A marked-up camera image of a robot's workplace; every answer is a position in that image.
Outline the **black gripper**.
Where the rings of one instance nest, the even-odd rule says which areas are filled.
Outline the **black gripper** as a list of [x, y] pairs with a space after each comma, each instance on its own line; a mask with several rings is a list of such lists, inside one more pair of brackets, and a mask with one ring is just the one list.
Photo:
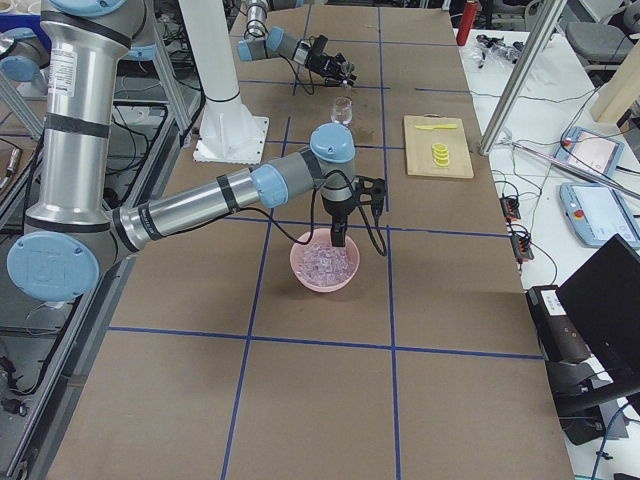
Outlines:
[[333, 247], [343, 248], [346, 246], [346, 235], [348, 220], [351, 210], [338, 208], [328, 211], [331, 217], [330, 240]]
[[310, 72], [321, 76], [327, 85], [340, 85], [345, 81], [344, 62], [345, 57], [341, 53], [331, 56], [325, 53], [309, 51], [305, 67]]

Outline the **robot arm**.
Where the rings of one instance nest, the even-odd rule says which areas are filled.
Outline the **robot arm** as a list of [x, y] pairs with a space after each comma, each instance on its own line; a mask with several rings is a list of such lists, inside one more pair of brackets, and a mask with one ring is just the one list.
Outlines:
[[285, 59], [320, 76], [326, 86], [352, 86], [357, 78], [354, 74], [355, 65], [340, 52], [335, 55], [326, 53], [326, 36], [304, 39], [290, 34], [282, 27], [267, 26], [270, 12], [299, 8], [302, 5], [303, 1], [247, 1], [245, 32], [243, 39], [237, 43], [239, 59], [244, 62]]
[[346, 242], [357, 204], [355, 146], [345, 126], [317, 127], [299, 151], [263, 159], [269, 121], [253, 115], [238, 84], [237, 59], [280, 58], [340, 85], [354, 67], [325, 51], [327, 40], [306, 40], [266, 23], [280, 2], [247, 5], [250, 38], [233, 46], [219, 1], [179, 5], [200, 81], [203, 117], [195, 157], [237, 163], [240, 170], [172, 196], [104, 199], [119, 63], [154, 52], [160, 40], [148, 1], [45, 1], [41, 26], [51, 41], [42, 171], [36, 203], [24, 212], [24, 232], [6, 257], [13, 284], [44, 302], [91, 291], [99, 278], [148, 243], [261, 204], [268, 209], [310, 191], [322, 196], [331, 241]]

